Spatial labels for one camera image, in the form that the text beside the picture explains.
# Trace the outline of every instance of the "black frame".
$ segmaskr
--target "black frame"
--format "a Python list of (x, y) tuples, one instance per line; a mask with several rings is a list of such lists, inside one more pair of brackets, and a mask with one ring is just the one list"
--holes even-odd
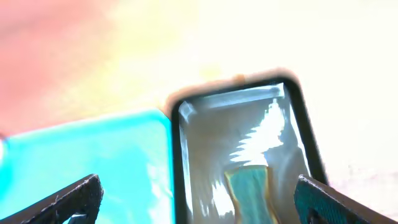
[(312, 132), (310, 120), (308, 118), (307, 109), (304, 104), (303, 96), (299, 85), (291, 78), (281, 73), (273, 78), (266, 78), (265, 80), (247, 83), (243, 85), (236, 85), (221, 90), (208, 91), (206, 93), (192, 95), (174, 104), (171, 114), (172, 122), (172, 144), (173, 144), (173, 171), (174, 171), (174, 206), (175, 206), (175, 221), (176, 224), (185, 224), (188, 220), (187, 199), (185, 194), (185, 183), (183, 178), (182, 165), (182, 148), (180, 143), (180, 117), (179, 108), (184, 101), (189, 101), (197, 97), (215, 95), (219, 93), (226, 93), (230, 91), (243, 90), (247, 88), (255, 88), (264, 85), (273, 85), (283, 83), (288, 89), (291, 99), (292, 109), (298, 126), (298, 131), (305, 148), (305, 154), (308, 161), (310, 173), (317, 181), (328, 185), (325, 171), (318, 152), (317, 144)]

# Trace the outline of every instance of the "table surface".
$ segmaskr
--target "table surface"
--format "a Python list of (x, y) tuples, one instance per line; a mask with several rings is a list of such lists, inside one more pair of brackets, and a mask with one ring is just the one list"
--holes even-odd
[(331, 185), (398, 220), (397, 20), (390, 0), (1, 1), (1, 131), (168, 114), (186, 91), (283, 67)]

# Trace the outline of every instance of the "teal object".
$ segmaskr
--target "teal object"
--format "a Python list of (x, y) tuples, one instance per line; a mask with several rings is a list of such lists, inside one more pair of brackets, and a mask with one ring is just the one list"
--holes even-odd
[(278, 224), (269, 198), (269, 171), (264, 165), (251, 165), (225, 173), (229, 192), (239, 212), (239, 224)]
[(104, 188), (96, 223), (174, 223), (170, 121), (159, 110), (12, 136), (0, 161), (0, 219), (88, 174)]

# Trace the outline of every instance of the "blurry background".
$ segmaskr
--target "blurry background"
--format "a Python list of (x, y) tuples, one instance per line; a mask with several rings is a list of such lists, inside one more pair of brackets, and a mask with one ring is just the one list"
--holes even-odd
[(298, 76), (331, 185), (398, 220), (398, 1), (5, 0), (0, 131), (159, 107), (276, 67)]

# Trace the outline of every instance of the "turquoise phone case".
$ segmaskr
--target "turquoise phone case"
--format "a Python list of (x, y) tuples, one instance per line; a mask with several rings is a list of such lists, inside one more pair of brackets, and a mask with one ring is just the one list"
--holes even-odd
[(0, 161), (0, 219), (88, 174), (104, 188), (96, 223), (174, 223), (170, 121), (159, 110), (11, 136)]

